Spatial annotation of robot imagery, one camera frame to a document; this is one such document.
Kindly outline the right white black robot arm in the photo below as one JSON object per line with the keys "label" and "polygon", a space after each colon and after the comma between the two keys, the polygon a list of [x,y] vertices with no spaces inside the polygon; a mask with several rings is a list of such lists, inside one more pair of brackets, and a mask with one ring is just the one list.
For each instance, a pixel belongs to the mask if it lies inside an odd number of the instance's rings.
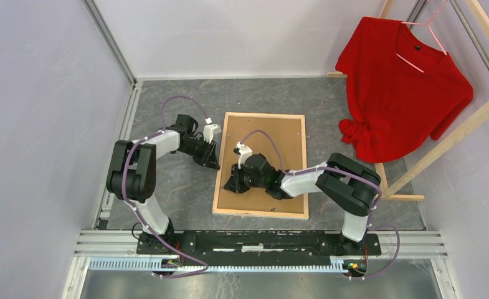
{"label": "right white black robot arm", "polygon": [[344,211],[341,249],[356,254],[365,245],[371,212],[382,198],[380,184],[376,172],[339,153],[312,168],[293,170],[276,169],[264,155],[253,154],[232,165],[223,188],[236,194],[263,189],[276,200],[323,193]]}

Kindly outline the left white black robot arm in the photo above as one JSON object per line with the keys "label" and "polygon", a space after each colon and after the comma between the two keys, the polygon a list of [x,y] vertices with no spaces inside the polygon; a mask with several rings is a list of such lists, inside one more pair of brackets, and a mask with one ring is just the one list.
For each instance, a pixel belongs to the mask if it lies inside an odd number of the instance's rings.
{"label": "left white black robot arm", "polygon": [[138,218],[142,230],[153,235],[152,246],[161,254],[176,245],[172,222],[155,198],[157,160],[177,152],[189,155],[204,167],[219,170],[214,137],[219,125],[206,119],[199,123],[189,115],[179,114],[175,124],[139,140],[118,140],[108,169],[106,189],[122,200]]}

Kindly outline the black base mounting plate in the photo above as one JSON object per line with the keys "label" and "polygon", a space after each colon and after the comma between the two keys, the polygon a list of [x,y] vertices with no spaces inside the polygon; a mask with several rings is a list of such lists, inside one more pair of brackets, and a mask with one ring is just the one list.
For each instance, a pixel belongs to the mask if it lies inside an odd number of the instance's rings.
{"label": "black base mounting plate", "polygon": [[139,255],[162,255],[170,266],[318,266],[330,257],[377,257],[382,254],[377,234],[362,243],[326,230],[184,230],[163,245],[153,235],[137,237]]}

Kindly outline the wooden clothes rack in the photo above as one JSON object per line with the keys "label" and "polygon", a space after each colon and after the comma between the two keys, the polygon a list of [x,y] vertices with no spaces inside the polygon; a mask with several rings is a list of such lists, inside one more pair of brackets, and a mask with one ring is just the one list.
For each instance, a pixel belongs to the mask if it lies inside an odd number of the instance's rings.
{"label": "wooden clothes rack", "polygon": [[[476,48],[479,56],[481,57],[485,67],[489,72],[489,56],[482,46],[479,38],[473,30],[473,27],[469,24],[462,8],[460,8],[457,1],[450,1],[453,10],[458,16],[464,29],[466,30],[470,40]],[[484,10],[479,1],[465,1],[469,11],[474,16],[477,24],[480,26],[483,35],[487,38],[489,43],[489,16]],[[381,192],[382,198],[388,200],[400,200],[400,201],[422,201],[424,196],[422,195],[408,195],[398,194],[397,192],[410,183],[418,174],[428,168],[433,162],[442,157],[448,150],[450,150],[457,143],[462,141],[472,131],[477,129],[485,121],[489,119],[489,100],[484,103],[476,112],[474,112],[468,119],[461,123],[453,132],[439,142],[432,150],[430,150],[423,158],[421,158],[415,165],[413,165],[404,175],[402,175],[392,185],[388,185],[385,167],[382,163],[376,163],[374,166],[376,172],[381,176]]]}

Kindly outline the red t-shirt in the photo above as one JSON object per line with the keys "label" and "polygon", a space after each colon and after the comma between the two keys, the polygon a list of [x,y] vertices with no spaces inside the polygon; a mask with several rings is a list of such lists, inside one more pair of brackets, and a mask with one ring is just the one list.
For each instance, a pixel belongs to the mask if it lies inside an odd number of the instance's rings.
{"label": "red t-shirt", "polygon": [[363,17],[336,63],[347,76],[343,142],[358,159],[386,163],[439,139],[472,102],[473,87],[449,54],[398,20]]}

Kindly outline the aluminium rail frame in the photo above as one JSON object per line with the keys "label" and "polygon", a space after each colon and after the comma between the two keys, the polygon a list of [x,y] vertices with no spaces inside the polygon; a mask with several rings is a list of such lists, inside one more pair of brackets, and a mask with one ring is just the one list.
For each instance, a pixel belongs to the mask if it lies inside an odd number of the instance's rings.
{"label": "aluminium rail frame", "polygon": [[443,298],[458,298],[447,250],[437,231],[371,231],[361,249],[344,249],[330,230],[179,230],[171,250],[154,237],[126,230],[80,233],[63,298],[80,298],[91,270],[147,271],[176,277],[191,273],[333,273],[346,276],[356,262],[383,261],[380,275],[395,263],[426,260]]}

